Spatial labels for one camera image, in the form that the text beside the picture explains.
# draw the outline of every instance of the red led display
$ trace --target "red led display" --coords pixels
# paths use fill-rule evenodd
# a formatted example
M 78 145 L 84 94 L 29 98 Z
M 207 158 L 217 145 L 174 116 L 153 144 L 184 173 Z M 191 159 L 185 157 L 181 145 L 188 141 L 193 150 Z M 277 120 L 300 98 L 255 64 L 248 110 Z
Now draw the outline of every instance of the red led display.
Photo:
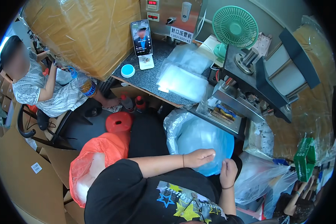
M 158 16 L 148 15 L 148 18 L 158 19 Z

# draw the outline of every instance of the slipper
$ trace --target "slipper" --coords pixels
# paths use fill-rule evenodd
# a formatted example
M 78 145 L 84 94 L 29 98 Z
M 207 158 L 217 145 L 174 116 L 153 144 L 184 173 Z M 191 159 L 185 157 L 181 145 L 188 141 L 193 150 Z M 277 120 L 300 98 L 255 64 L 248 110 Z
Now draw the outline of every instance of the slipper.
M 90 110 L 86 110 L 85 117 L 86 118 L 96 117 L 96 116 L 100 115 L 101 113 L 102 113 L 102 107 L 93 108 L 93 109 L 90 109 Z

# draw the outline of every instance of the gray countertop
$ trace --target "gray countertop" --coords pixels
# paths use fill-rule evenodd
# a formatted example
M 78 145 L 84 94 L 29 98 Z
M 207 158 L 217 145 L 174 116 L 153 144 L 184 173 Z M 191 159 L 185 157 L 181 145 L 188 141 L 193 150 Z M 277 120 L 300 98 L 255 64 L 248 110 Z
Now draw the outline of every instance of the gray countertop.
M 163 41 L 153 41 L 153 62 L 154 68 L 146 69 L 146 70 L 138 70 L 135 74 L 130 78 L 125 78 L 121 75 L 121 68 L 126 64 L 131 64 L 133 66 L 139 65 L 138 57 L 135 56 L 134 53 L 130 54 L 126 60 L 122 62 L 122 64 L 116 69 L 116 71 L 112 74 L 118 78 L 123 79 L 124 81 L 147 90 L 159 97 L 166 99 L 175 104 L 179 105 L 192 105 L 194 104 L 193 101 L 187 100 L 181 96 L 178 96 L 174 93 L 166 93 L 158 90 L 156 78 L 158 71 L 163 63 L 163 61 L 168 57 L 168 55 L 172 52 L 174 45 L 170 45 Z M 203 76 L 209 77 L 210 68 L 206 69 L 203 72 Z

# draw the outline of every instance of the plastic bottle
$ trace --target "plastic bottle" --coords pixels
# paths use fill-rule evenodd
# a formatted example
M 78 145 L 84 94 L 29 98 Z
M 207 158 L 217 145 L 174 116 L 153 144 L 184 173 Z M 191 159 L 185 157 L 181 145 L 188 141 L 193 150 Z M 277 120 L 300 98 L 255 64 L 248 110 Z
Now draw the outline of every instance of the plastic bottle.
M 134 111 L 133 102 L 131 98 L 127 97 L 126 95 L 121 95 L 121 104 L 129 111 Z
M 141 96 L 137 96 L 135 99 L 137 111 L 142 113 L 145 110 L 145 101 Z
M 75 86 L 83 92 L 85 96 L 93 97 L 97 94 L 96 84 L 84 73 L 76 72 L 72 67 L 69 67 L 71 71 L 71 77 Z

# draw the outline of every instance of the phone stand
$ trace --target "phone stand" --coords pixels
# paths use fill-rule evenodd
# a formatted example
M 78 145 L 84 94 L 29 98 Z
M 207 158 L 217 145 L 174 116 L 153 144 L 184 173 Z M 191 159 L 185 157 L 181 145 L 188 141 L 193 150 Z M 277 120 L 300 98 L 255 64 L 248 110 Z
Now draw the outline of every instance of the phone stand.
M 142 55 L 138 57 L 139 60 L 139 69 L 151 69 L 154 68 L 154 62 L 152 55 Z

